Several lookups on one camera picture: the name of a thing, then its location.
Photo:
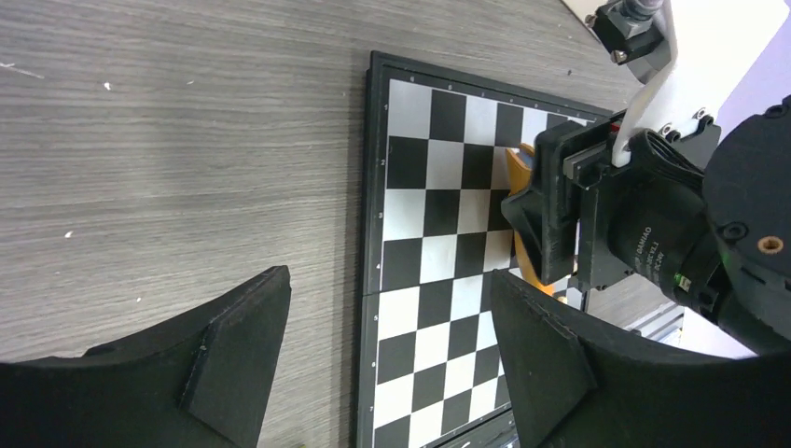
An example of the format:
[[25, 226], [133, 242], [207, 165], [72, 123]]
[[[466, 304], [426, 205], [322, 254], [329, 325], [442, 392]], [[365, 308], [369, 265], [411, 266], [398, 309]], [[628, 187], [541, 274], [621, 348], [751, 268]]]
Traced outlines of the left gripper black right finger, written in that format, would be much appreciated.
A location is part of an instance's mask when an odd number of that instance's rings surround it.
[[790, 356], [728, 359], [657, 343], [506, 272], [493, 325], [524, 447], [786, 447]]

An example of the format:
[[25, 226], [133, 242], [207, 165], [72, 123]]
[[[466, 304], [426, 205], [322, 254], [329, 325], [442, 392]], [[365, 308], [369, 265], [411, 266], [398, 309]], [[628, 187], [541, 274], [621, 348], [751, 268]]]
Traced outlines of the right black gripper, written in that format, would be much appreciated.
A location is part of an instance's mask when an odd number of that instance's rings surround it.
[[556, 123], [534, 140], [532, 190], [501, 202], [537, 280], [589, 291], [636, 274], [678, 303], [717, 303], [724, 266], [701, 194], [702, 172], [642, 131], [631, 162], [611, 162], [622, 115]]

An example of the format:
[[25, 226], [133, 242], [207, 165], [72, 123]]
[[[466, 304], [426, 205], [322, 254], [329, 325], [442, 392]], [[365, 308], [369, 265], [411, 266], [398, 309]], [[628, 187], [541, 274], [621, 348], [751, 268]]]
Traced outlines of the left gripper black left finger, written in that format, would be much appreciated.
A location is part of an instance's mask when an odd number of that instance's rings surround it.
[[254, 447], [291, 300], [274, 266], [90, 348], [1, 366], [5, 447]]

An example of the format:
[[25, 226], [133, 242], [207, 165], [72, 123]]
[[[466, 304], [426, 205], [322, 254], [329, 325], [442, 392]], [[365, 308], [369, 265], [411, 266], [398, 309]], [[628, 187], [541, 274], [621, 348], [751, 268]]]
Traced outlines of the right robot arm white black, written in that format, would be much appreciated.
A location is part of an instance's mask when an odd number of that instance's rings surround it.
[[528, 174], [501, 204], [524, 278], [582, 292], [631, 275], [759, 352], [790, 346], [790, 102], [723, 135], [642, 130], [611, 158], [622, 116], [573, 121], [514, 155]]

